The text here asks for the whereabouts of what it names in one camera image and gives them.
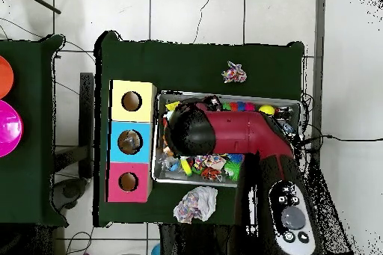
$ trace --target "circular hole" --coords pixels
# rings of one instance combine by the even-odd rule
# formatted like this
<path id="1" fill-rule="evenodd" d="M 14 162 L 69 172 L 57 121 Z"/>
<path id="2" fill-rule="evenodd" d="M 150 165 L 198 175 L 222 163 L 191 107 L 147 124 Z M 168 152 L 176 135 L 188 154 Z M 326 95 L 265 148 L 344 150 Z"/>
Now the circular hole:
<path id="1" fill-rule="evenodd" d="M 137 111 L 142 105 L 142 98 L 135 91 L 129 91 L 123 95 L 121 103 L 125 110 Z"/>
<path id="2" fill-rule="evenodd" d="M 123 131 L 118 137 L 117 145 L 122 153 L 133 155 L 142 148 L 142 137 L 135 130 Z"/>
<path id="3" fill-rule="evenodd" d="M 134 173 L 123 173 L 118 179 L 118 185 L 124 191 L 134 191 L 138 186 L 138 178 Z"/>

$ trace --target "shape sorter box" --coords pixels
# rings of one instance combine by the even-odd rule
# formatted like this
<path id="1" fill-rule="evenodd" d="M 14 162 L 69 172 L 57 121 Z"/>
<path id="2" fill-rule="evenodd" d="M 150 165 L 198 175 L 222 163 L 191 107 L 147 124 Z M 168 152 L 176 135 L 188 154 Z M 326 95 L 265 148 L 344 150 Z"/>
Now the shape sorter box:
<path id="1" fill-rule="evenodd" d="M 153 106 L 157 92 L 153 84 L 111 80 L 109 90 L 111 90 L 111 119 L 113 121 L 153 122 Z M 123 107 L 123 97 L 128 92 L 134 92 L 140 98 L 140 106 L 135 111 L 127 111 Z"/>
<path id="2" fill-rule="evenodd" d="M 128 82 L 112 80 L 109 85 L 109 129 L 110 149 L 108 150 L 107 202 L 144 203 L 152 188 L 150 174 L 153 145 L 153 113 L 156 87 L 149 82 Z M 123 98 L 127 93 L 135 93 L 139 105 L 134 111 L 124 107 Z M 134 154 L 123 153 L 118 146 L 118 138 L 125 131 L 134 131 L 140 138 L 140 149 Z M 136 178 L 136 186 L 131 191 L 123 190 L 120 178 L 131 173 Z"/>
<path id="3" fill-rule="evenodd" d="M 124 191 L 120 187 L 120 177 L 125 173 L 134 173 L 137 188 Z M 108 178 L 108 199 L 110 203 L 146 203 L 148 192 L 152 190 L 150 164 L 146 163 L 110 163 Z"/>

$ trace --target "green tablecloth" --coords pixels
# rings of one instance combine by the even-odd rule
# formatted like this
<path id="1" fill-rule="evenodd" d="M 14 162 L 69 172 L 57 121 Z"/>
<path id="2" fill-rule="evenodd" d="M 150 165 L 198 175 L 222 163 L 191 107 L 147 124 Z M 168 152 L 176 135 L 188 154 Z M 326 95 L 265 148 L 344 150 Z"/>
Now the green tablecloth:
<path id="1" fill-rule="evenodd" d="M 194 185 L 153 183 L 146 203 L 105 202 L 105 161 L 108 130 L 108 82 L 111 79 L 152 82 L 158 90 L 181 90 L 299 100 L 304 45 L 248 44 L 244 46 L 182 45 L 156 41 L 124 42 L 114 31 L 104 32 L 96 42 L 96 93 L 101 97 L 99 208 L 101 225 L 113 222 L 177 222 L 174 207 Z M 227 61 L 242 64 L 243 83 L 224 84 Z M 216 211 L 207 223 L 232 224 L 234 188 L 218 188 Z"/>
<path id="2" fill-rule="evenodd" d="M 13 87 L 3 100 L 19 112 L 24 123 L 18 147 L 0 158 L 0 222 L 66 224 L 50 203 L 52 56 L 63 40 L 54 35 L 39 42 L 0 41 L 0 55 L 14 74 Z"/>

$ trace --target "blue box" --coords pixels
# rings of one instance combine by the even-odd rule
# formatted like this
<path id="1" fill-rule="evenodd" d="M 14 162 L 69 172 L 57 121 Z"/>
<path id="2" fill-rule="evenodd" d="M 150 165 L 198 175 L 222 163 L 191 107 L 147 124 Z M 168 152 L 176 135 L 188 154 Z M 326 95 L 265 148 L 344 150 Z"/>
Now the blue box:
<path id="1" fill-rule="evenodd" d="M 151 123 L 111 122 L 111 149 L 110 162 L 149 163 L 151 147 Z M 118 138 L 124 131 L 136 131 L 142 138 L 141 149 L 132 155 L 121 152 L 118 147 Z"/>

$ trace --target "yellow ball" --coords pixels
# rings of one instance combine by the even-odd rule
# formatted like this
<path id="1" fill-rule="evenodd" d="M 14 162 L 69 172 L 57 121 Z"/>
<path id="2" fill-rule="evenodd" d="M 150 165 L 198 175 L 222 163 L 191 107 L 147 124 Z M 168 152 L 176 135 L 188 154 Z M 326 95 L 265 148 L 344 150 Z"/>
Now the yellow ball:
<path id="1" fill-rule="evenodd" d="M 274 115 L 275 113 L 275 109 L 270 105 L 262 105 L 258 111 L 261 111 L 269 115 Z"/>

